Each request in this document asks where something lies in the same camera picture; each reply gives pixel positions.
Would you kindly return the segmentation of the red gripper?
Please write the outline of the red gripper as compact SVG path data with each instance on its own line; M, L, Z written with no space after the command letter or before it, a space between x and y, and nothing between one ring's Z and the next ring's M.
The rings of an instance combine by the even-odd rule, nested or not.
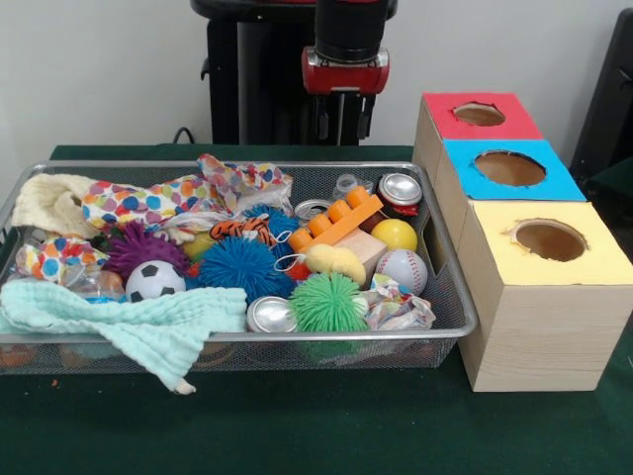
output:
M389 52L381 48L369 62L338 63L317 54L314 47L305 47L302 52L303 84L309 94L316 96L316 136L325 141L329 131L327 97L338 92L357 92L360 95L360 110L357 137L365 140L370 135L373 114L373 96L380 94L390 73Z

